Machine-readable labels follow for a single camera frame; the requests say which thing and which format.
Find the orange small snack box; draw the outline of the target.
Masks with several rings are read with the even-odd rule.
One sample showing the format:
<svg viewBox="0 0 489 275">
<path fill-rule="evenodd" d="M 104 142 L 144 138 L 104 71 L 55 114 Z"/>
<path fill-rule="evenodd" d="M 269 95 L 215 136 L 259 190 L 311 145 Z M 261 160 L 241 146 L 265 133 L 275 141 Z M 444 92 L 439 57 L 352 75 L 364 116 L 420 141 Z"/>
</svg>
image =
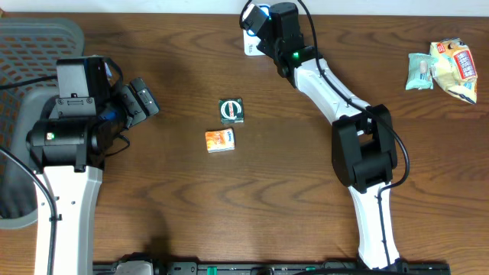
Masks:
<svg viewBox="0 0 489 275">
<path fill-rule="evenodd" d="M 205 133 L 207 151 L 209 153 L 234 150 L 235 135 L 232 128 Z"/>
</svg>

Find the round green label package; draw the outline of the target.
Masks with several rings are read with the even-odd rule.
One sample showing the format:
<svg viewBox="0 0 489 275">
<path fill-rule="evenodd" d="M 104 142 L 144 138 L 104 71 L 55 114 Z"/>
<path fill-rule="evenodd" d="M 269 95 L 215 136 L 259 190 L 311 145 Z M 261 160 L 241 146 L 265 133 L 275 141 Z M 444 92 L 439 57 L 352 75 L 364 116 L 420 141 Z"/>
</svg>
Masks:
<svg viewBox="0 0 489 275">
<path fill-rule="evenodd" d="M 243 123 L 244 107 L 241 99 L 222 99 L 219 101 L 219 114 L 224 125 Z"/>
</svg>

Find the teal snack packet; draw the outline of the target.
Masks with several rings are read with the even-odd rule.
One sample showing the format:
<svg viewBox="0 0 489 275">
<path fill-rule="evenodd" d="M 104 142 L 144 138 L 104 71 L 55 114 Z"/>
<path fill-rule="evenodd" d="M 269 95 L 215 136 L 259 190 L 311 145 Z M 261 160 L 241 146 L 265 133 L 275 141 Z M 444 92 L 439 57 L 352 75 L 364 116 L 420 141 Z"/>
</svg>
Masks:
<svg viewBox="0 0 489 275">
<path fill-rule="evenodd" d="M 405 89 L 433 89 L 431 69 L 438 59 L 424 53 L 409 53 L 408 58 L 408 77 Z"/>
</svg>

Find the white blue snack bag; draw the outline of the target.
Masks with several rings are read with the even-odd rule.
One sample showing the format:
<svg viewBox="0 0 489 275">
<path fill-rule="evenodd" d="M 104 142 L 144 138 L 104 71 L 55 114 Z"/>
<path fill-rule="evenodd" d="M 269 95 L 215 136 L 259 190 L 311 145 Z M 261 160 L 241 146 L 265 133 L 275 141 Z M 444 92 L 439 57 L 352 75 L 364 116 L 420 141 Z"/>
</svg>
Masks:
<svg viewBox="0 0 489 275">
<path fill-rule="evenodd" d="M 463 102 L 476 104 L 478 73 L 469 46 L 455 37 L 432 42 L 429 54 L 437 59 L 432 75 L 440 88 Z"/>
</svg>

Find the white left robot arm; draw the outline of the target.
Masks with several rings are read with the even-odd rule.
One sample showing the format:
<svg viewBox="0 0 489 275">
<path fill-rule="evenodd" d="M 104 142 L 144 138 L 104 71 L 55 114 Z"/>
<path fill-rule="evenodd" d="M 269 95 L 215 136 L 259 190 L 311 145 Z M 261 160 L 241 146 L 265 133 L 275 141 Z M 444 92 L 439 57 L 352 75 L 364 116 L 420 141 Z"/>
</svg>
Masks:
<svg viewBox="0 0 489 275">
<path fill-rule="evenodd" d="M 103 169 L 73 165 L 34 168 L 37 181 L 36 274 L 163 274 L 157 260 L 131 254 L 94 265 L 93 229 Z"/>
</svg>

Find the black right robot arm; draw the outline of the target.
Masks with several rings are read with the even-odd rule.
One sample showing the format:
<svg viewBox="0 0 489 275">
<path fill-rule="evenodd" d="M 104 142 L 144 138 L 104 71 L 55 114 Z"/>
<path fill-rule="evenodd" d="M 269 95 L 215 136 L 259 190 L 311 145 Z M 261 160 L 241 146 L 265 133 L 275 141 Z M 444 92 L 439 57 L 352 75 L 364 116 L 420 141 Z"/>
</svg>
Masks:
<svg viewBox="0 0 489 275">
<path fill-rule="evenodd" d="M 279 74 L 309 97 L 332 126 L 332 166 L 353 199 L 361 261 L 369 269 L 392 267 L 400 254 L 388 189 L 397 167 L 390 112 L 353 94 L 312 46 L 275 50 L 272 57 Z"/>
</svg>

